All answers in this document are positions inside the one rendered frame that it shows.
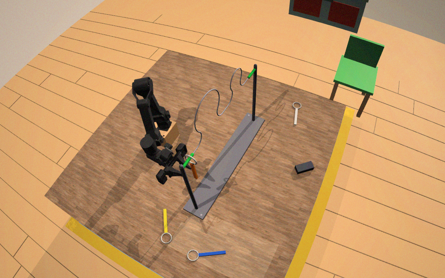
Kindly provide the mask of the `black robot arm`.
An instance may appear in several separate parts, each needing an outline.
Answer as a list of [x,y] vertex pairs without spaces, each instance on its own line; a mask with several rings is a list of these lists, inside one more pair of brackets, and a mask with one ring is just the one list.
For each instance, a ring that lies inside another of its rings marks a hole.
[[[146,130],[145,137],[140,141],[140,145],[146,153],[146,157],[155,162],[155,156],[160,151],[157,146],[161,146],[164,138],[160,130],[168,131],[172,122],[170,113],[164,107],[159,106],[156,97],[153,94],[153,80],[150,77],[138,78],[132,82],[132,94],[136,98],[136,105],[141,113],[144,128]],[[139,100],[137,95],[144,99]],[[157,128],[155,127],[155,122]],[[172,145],[166,143],[165,149],[158,158],[162,163],[167,160],[172,153]]]

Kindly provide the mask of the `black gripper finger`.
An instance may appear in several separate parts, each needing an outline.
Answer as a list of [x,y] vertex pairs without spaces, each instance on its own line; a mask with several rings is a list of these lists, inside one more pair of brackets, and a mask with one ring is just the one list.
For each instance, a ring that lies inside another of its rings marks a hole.
[[[182,153],[180,153],[180,154],[178,155],[178,162],[179,162],[180,164],[182,164],[182,165],[183,165],[184,162],[185,162]],[[186,167],[187,167],[188,169],[192,169],[191,166],[189,166],[189,165],[187,165]]]
[[167,173],[168,173],[168,176],[169,176],[170,178],[171,178],[172,176],[182,176],[181,172],[178,171],[178,170],[176,170],[176,169],[174,169],[172,166],[170,166],[170,167],[167,169]]

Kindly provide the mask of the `orange handle with grey ring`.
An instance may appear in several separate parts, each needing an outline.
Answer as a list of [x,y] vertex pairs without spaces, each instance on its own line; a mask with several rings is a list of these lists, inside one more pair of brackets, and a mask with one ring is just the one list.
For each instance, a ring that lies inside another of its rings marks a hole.
[[185,155],[185,156],[184,156],[184,158],[185,158],[186,160],[187,160],[187,156],[190,157],[193,161],[195,161],[195,163],[190,162],[190,165],[191,165],[191,168],[192,168],[192,172],[193,172],[193,176],[194,176],[194,178],[198,179],[198,175],[197,175],[197,172],[196,172],[196,169],[195,169],[195,166],[194,166],[194,165],[197,165],[197,162],[196,162],[196,160],[195,160],[192,156],[190,156],[190,155]]

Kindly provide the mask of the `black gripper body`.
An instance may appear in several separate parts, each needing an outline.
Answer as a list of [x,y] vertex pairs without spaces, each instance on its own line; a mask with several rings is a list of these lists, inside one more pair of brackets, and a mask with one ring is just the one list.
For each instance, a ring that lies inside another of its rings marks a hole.
[[164,184],[167,181],[167,169],[170,166],[173,166],[175,164],[175,161],[178,161],[178,155],[182,153],[183,157],[187,153],[187,146],[185,144],[179,144],[178,147],[175,149],[176,154],[173,156],[172,154],[168,156],[167,160],[162,163],[158,158],[162,154],[162,150],[160,150],[156,156],[155,156],[155,162],[158,163],[158,165],[165,167],[164,169],[160,169],[160,171],[156,174],[156,178],[159,183]]

